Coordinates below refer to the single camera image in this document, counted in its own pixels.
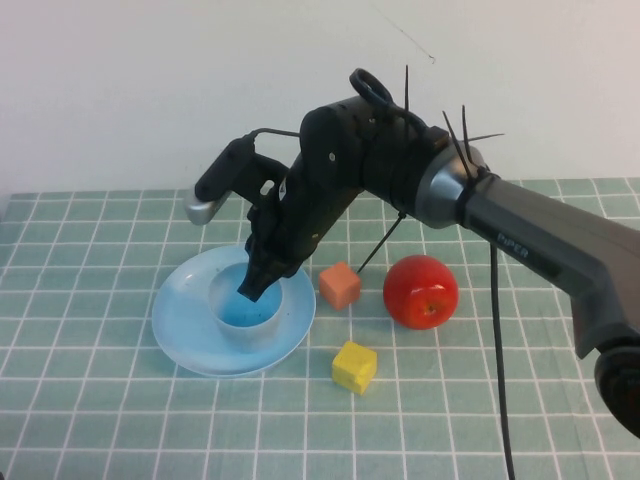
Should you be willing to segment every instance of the orange cube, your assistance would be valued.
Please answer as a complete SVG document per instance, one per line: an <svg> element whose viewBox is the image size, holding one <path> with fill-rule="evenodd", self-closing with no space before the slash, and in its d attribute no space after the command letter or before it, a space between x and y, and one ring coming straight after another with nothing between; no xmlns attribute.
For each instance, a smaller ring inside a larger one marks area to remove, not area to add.
<svg viewBox="0 0 640 480"><path fill-rule="evenodd" d="M360 277L344 263L336 263L318 276L318 288L322 296L336 310L360 298Z"/></svg>

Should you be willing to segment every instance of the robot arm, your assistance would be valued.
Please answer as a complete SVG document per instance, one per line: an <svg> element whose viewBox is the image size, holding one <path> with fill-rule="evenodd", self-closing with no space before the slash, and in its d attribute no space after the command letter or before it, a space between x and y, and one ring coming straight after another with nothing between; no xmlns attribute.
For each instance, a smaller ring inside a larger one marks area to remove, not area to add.
<svg viewBox="0 0 640 480"><path fill-rule="evenodd" d="M448 133L397 107L371 74L358 96L308 113L290 169L234 140L185 198L207 223L231 191L248 200L249 266L239 291L257 300L292 276L366 190L432 228L478 233L572 300L576 353L602 355L596 381L616 418L640 437L640 232L501 180L469 147L464 165ZM260 188L275 183L266 194Z"/></svg>

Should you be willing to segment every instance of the yellow cube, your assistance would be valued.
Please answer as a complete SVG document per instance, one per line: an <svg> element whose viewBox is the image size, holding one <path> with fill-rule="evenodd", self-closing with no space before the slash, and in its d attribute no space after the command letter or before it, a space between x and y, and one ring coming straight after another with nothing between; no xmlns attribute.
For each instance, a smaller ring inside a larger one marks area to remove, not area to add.
<svg viewBox="0 0 640 480"><path fill-rule="evenodd" d="M331 364L331 378L338 385L362 395L378 368L373 350L347 341Z"/></svg>

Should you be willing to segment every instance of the black ring handle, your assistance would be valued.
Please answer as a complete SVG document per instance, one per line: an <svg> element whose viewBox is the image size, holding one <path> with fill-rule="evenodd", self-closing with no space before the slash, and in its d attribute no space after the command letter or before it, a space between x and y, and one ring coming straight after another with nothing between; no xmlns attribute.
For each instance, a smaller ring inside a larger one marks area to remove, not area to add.
<svg viewBox="0 0 640 480"><path fill-rule="evenodd" d="M374 107L394 106L391 93L382 82L363 68L356 68L349 76L349 82L358 94Z"/></svg>

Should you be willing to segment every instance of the black cable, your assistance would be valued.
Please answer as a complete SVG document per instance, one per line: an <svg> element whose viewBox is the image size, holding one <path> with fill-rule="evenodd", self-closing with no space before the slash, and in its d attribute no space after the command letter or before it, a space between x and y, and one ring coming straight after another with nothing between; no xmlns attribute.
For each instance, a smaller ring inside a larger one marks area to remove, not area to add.
<svg viewBox="0 0 640 480"><path fill-rule="evenodd" d="M462 149L460 148L460 144L458 143L458 139L456 138L456 134L453 132L453 128L451 128L451 123L449 122L449 117L447 117L446 112L442 112L444 116L444 121L447 122L447 128L449 129L449 134L451 135L451 140L453 141L453 146L460 157L460 161L462 162L462 166L464 167L464 171L467 174L467 181L471 181L471 170L469 170L469 165L467 165L467 161L464 158L464 154L462 153Z"/></svg>
<svg viewBox="0 0 640 480"><path fill-rule="evenodd" d="M409 143L409 65L404 67L404 143Z"/></svg>
<svg viewBox="0 0 640 480"><path fill-rule="evenodd" d="M299 137L300 134L298 132L290 132L288 130L278 130L276 128L259 128L249 133L250 136L256 138L261 133L271 133L273 135L281 135L283 137Z"/></svg>
<svg viewBox="0 0 640 480"><path fill-rule="evenodd" d="M473 137L473 138L470 138L467 141L468 142L477 142L478 140L486 140L487 138L502 137L503 135L504 135L504 133L493 133L491 135L482 135L480 137Z"/></svg>
<svg viewBox="0 0 640 480"><path fill-rule="evenodd" d="M502 356L502 332L500 330L500 302L498 297L498 249L491 245L491 311L493 313L493 339L496 347L496 367L498 370L498 400L500 403L500 425L502 427L502 444L504 459L507 463L507 476L515 480L513 458L511 457L511 440L509 438L509 417L507 414L507 392L504 381L504 359Z"/></svg>
<svg viewBox="0 0 640 480"><path fill-rule="evenodd" d="M396 221L393 223L393 225L391 225L391 228L389 229L389 231L387 231L387 233L385 233L384 237L382 237L382 239L378 242L378 245L376 245L375 248L371 251L371 253L367 257L367 259L360 266L360 268L358 269L358 271L356 273L360 273L362 271L362 269L367 266L367 263L369 263L369 260L371 260L373 258L373 256L376 254L376 252L378 250L380 250L380 247L384 244L384 242L387 241L387 238L389 238L391 236L391 234L396 229L396 227L405 218L407 218L407 214L406 213L398 212L398 218L396 218Z"/></svg>
<svg viewBox="0 0 640 480"><path fill-rule="evenodd" d="M473 158L471 158L471 147L469 146L469 134L467 133L467 109L465 108L464 105L462 106L462 134L464 136L464 148L465 148L465 151L467 152L467 160L469 160L469 163L471 163L477 168L478 166L473 161Z"/></svg>

